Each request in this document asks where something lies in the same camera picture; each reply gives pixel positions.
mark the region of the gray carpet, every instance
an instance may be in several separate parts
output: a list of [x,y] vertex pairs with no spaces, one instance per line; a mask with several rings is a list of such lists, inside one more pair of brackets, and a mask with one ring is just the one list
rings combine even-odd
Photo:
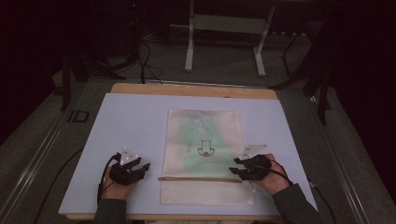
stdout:
[[[237,45],[237,48],[223,41],[214,43],[208,41],[207,37],[197,36],[193,71],[190,73],[184,72],[187,49],[185,34],[175,35],[169,43],[153,41],[156,39],[153,37],[155,36],[152,35],[151,40],[146,41],[150,47],[148,65],[163,71],[161,74],[159,69],[151,68],[154,75],[159,76],[162,82],[265,88],[288,78],[280,57],[290,41],[290,38],[284,35],[269,35],[265,42],[262,56],[267,77],[258,77],[256,73],[251,49],[254,41],[250,41],[250,38],[254,39],[254,36],[248,36],[242,41],[243,44]],[[309,41],[303,36],[297,40],[288,54],[291,69],[298,66],[309,46]],[[141,55],[144,58],[148,55],[148,49],[144,46],[141,49]],[[127,76],[126,81],[129,82],[136,82],[140,77],[138,64],[119,72],[120,75]],[[148,69],[146,69],[146,75],[152,76]],[[153,80],[153,82],[159,82],[155,77]],[[27,189],[24,197],[21,197],[21,202],[17,204],[9,223],[33,223],[57,172],[68,158],[84,147],[103,97],[115,82],[117,81],[98,74],[92,74],[92,78],[86,84],[73,82],[74,101],[67,111],[60,112],[59,110],[62,104],[60,96],[49,96],[1,146],[0,201],[3,206],[3,202],[11,194],[24,167],[35,153],[44,147],[42,143],[51,142],[46,159],[30,188]],[[316,105],[303,96],[301,92],[303,85],[304,80],[284,91],[278,91],[277,94],[284,107],[303,167],[328,200],[337,222],[394,223],[395,205],[376,174],[359,136],[340,106],[336,92],[330,89],[329,102],[332,110],[326,112],[328,121],[326,127],[318,121]],[[71,110],[89,111],[90,117],[84,123],[67,122]],[[47,136],[54,129],[57,131]],[[76,223],[58,215],[57,212],[78,157],[79,154],[67,163],[57,178],[38,223]],[[314,190],[313,193],[319,212],[326,223],[332,223],[325,203]],[[356,212],[356,209],[353,209],[355,207],[353,203],[356,201],[350,201],[351,198],[359,199],[358,203],[361,203],[363,211]]]

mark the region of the dark sleeve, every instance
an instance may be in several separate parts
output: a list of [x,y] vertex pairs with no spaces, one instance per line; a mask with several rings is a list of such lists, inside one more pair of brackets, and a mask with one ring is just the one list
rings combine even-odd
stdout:
[[93,224],[124,224],[126,222],[126,201],[103,199],[96,209]]
[[277,211],[288,222],[296,224],[323,223],[322,217],[306,200],[298,184],[282,189],[273,195],[273,199]]

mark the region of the sleeve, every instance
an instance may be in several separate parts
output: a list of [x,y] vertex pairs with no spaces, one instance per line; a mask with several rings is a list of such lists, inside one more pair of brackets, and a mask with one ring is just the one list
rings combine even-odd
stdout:
[[320,224],[323,219],[309,203],[298,184],[292,185],[273,195],[274,204],[286,223]]
[[126,201],[103,199],[96,209],[93,224],[124,224],[126,222]]

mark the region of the anchor symbol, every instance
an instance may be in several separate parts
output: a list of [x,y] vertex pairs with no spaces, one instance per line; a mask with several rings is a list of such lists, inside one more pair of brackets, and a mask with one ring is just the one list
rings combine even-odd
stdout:
[[203,157],[209,157],[215,153],[215,149],[212,148],[210,140],[202,140],[202,147],[198,148],[198,153]]

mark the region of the person's left hand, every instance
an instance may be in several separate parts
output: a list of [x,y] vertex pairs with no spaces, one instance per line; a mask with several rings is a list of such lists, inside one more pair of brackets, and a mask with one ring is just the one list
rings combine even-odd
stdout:
[[111,167],[106,170],[106,179],[103,184],[102,199],[121,199],[127,200],[137,182],[131,185],[121,185],[110,179]]

